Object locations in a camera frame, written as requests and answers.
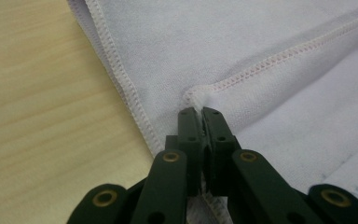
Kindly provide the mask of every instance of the brass screw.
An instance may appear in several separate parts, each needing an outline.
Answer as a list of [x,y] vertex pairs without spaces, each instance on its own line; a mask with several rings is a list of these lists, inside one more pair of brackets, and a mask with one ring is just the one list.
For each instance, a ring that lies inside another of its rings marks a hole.
[[92,202],[97,207],[106,207],[114,203],[117,199],[117,193],[112,189],[106,189],[94,196]]
[[257,156],[253,152],[242,152],[240,154],[241,160],[253,162],[257,160]]
[[351,206],[351,200],[343,193],[334,189],[324,189],[321,191],[322,198],[327,202],[338,206],[338,207],[349,207]]
[[173,161],[179,161],[179,154],[175,152],[168,152],[165,153],[164,156],[162,156],[162,159],[165,161],[173,162]]

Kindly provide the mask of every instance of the fabric fold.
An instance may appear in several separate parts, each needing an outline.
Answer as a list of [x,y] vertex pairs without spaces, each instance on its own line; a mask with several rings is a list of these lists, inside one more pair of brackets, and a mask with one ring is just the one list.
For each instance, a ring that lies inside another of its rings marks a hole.
[[[358,1],[68,3],[154,155],[208,106],[301,191],[358,178]],[[225,203],[201,196],[188,221],[230,223]]]

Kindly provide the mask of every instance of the stitched seam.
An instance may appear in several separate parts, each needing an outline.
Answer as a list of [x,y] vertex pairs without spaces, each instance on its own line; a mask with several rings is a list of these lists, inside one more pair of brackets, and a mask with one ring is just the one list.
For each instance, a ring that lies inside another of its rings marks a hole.
[[329,44],[332,41],[344,35],[347,35],[357,29],[358,29],[358,19],[355,19],[354,21],[348,22],[338,27],[337,29],[333,30],[332,32],[327,33],[326,35],[316,37],[310,41],[307,41],[305,43],[296,45],[294,47],[281,51],[277,54],[274,54],[268,57],[267,59],[250,66],[249,68],[245,69],[241,73],[238,73],[237,75],[228,77],[211,85],[195,86],[184,94],[183,98],[185,100],[185,104],[192,105],[192,103],[194,103],[195,100],[197,99],[197,97],[194,98],[194,96],[201,91],[218,92],[218,91],[226,90],[242,82],[244,79],[248,79],[250,77],[254,77],[255,75],[259,75],[260,73],[265,72],[280,63],[284,63],[286,61],[295,58],[297,55],[301,55],[319,49],[320,47]]
[[[103,46],[102,46],[100,37],[98,37],[98,35],[95,32],[91,31],[89,23],[86,21],[86,19],[84,18],[83,14],[80,12],[79,4],[77,3],[77,1],[76,0],[68,0],[68,4],[69,4],[70,7],[72,7],[72,9],[74,11],[74,14],[78,18],[80,27],[83,29],[83,31],[86,34],[91,35],[91,38],[94,40],[93,42],[90,41],[91,44],[93,44],[93,43],[96,44],[97,48],[101,46],[101,49],[103,50]],[[117,79],[114,77],[114,75],[112,74],[110,69],[106,68],[106,71],[108,73],[108,76],[110,76],[110,78],[113,80],[113,84],[115,85],[115,87],[116,87],[116,89],[118,91],[118,94],[123,99],[123,101],[125,103],[127,103],[127,100],[126,100],[126,98],[124,96],[124,92],[123,92],[122,88],[117,83]]]
[[110,65],[112,66],[113,73],[117,78],[117,82],[120,84],[123,90],[127,90],[124,91],[128,102],[127,106],[130,109],[130,112],[132,113],[141,133],[143,133],[146,143],[151,148],[160,151],[163,149],[163,146],[161,142],[157,139],[156,133],[154,132],[154,129],[148,117],[146,116],[142,105],[139,102],[137,90],[135,89],[133,83],[125,72],[121,60],[119,59],[113,38],[106,27],[105,18],[103,13],[101,12],[99,3],[97,1],[92,1],[91,4],[93,5],[93,7],[89,7],[91,16],[94,15],[94,13],[97,13],[99,18],[101,18],[101,20],[94,20],[95,26],[97,27],[97,31],[99,30],[101,32],[100,38],[103,45],[106,46],[106,56]]

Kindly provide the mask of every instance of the wooden table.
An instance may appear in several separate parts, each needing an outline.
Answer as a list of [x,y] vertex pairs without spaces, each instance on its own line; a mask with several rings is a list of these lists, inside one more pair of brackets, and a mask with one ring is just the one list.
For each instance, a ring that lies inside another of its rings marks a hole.
[[0,224],[65,223],[152,156],[63,0],[0,0]]

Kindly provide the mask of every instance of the pink stitching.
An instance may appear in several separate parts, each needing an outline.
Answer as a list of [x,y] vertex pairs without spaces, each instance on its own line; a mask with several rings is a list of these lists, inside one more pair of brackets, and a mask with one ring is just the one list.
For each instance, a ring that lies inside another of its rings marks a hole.
[[321,46],[328,44],[329,42],[344,36],[348,34],[351,31],[354,31],[358,29],[358,19],[355,21],[352,21],[350,23],[347,23],[341,27],[338,27],[336,30],[333,30],[332,32],[322,35],[319,37],[316,37],[308,42],[302,43],[300,45],[291,47],[290,49],[286,49],[284,51],[281,51],[275,55],[272,55],[268,57],[267,59],[261,61],[260,63],[256,63],[249,67],[248,69],[244,70],[242,73],[239,73],[235,76],[228,77],[226,79],[223,79],[219,82],[216,82],[212,85],[199,85],[191,88],[184,94],[184,99],[186,105],[191,105],[192,101],[194,102],[196,99],[194,99],[192,96],[196,95],[197,92],[201,91],[223,91],[227,88],[233,87],[234,85],[240,83],[244,79],[247,79],[249,77],[253,77],[254,75],[260,74],[277,64],[280,64],[282,62],[285,62],[287,60],[290,60],[291,58],[295,57],[296,55],[299,55],[301,53],[307,53],[311,50],[319,49]]
[[[112,70],[118,69],[118,72],[120,73],[121,77],[124,78],[125,82],[127,82],[127,83],[122,83],[122,84],[125,84],[125,87],[127,87],[127,89],[131,92],[131,97],[130,97],[130,99],[129,98],[127,99],[127,102],[128,102],[128,107],[134,109],[133,110],[134,120],[138,124],[138,127],[140,128],[142,133],[145,132],[145,131],[149,132],[150,135],[145,134],[145,137],[150,136],[151,139],[146,139],[146,142],[150,141],[150,143],[155,145],[157,150],[162,150],[163,149],[162,144],[157,139],[156,133],[154,132],[154,129],[151,126],[151,123],[150,123],[149,119],[147,118],[147,116],[145,115],[145,111],[144,111],[142,105],[139,102],[137,91],[134,88],[131,80],[129,79],[129,77],[127,75],[127,73],[125,72],[124,67],[123,67],[123,65],[121,63],[121,60],[118,57],[117,50],[116,50],[115,44],[113,42],[112,36],[108,32],[108,30],[107,30],[107,28],[106,28],[106,26],[105,26],[105,24],[103,22],[104,21],[104,15],[101,12],[99,4],[98,4],[98,2],[95,2],[95,1],[93,1],[92,4],[94,6],[91,7],[90,10],[96,9],[97,10],[96,13],[98,13],[98,16],[103,19],[103,20],[95,20],[95,21],[97,21],[95,25],[96,25],[96,27],[99,27],[99,28],[102,29],[103,39],[101,38],[101,41],[102,42],[104,41],[107,45],[110,46],[110,48],[108,49],[108,52],[107,52],[108,60],[110,62],[113,61],[109,57],[110,55],[113,55],[114,59],[116,59],[115,62],[112,62],[114,64],[111,64],[111,66],[113,66]],[[144,128],[141,128],[142,126],[140,125],[141,123],[140,123],[140,120],[138,120],[138,116],[136,116],[137,114],[139,114],[141,116],[140,119],[145,124],[146,130]]]

